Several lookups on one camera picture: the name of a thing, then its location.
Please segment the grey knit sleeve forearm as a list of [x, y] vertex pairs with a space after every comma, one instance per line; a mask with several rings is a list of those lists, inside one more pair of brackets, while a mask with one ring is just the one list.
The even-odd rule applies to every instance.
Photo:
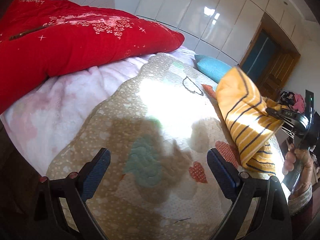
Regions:
[[294, 215], [304, 209], [312, 198], [312, 185], [309, 185], [309, 188], [301, 195], [296, 198], [288, 200], [288, 208], [290, 215]]

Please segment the person's right hand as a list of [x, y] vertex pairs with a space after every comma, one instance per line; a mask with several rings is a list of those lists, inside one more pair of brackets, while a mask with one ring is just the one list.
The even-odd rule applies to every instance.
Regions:
[[311, 185], [312, 180], [313, 159], [311, 158], [309, 151], [296, 149], [295, 146], [291, 144], [289, 146], [289, 151], [285, 155], [284, 166], [282, 170], [283, 175], [286, 176], [289, 172], [293, 171], [296, 162], [300, 163], [300, 178], [294, 192], [290, 194], [289, 200], [295, 199], [306, 192]]

